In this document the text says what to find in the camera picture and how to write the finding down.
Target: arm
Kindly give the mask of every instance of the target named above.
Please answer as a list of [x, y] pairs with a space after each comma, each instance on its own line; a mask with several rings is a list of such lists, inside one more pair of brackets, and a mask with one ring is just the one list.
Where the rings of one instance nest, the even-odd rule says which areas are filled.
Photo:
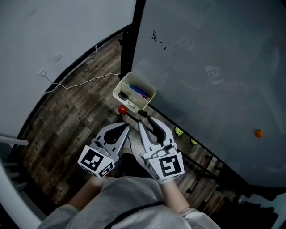
[[171, 208], [174, 212], [180, 213], [186, 208], [190, 208], [189, 203], [184, 198], [174, 181], [160, 185], [160, 188], [166, 206]]
[[78, 191], [78, 193], [68, 203], [78, 210], [82, 210], [94, 197], [96, 197], [106, 181], [106, 178], [96, 178], [91, 176], [86, 184]]

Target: white wall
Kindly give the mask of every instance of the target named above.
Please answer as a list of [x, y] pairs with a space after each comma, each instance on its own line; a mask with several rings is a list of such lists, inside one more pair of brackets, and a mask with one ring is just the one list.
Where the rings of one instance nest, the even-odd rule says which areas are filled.
[[17, 137], [50, 86], [38, 76], [41, 68], [54, 81], [93, 45], [132, 23], [134, 7], [135, 0], [0, 0], [0, 135]]
[[274, 207], [274, 212], [278, 214], [278, 218], [272, 226], [272, 229], [279, 229], [286, 220], [286, 193], [278, 195], [273, 201], [269, 201], [256, 194], [252, 194], [250, 198], [242, 196], [240, 201], [261, 204], [261, 208]]

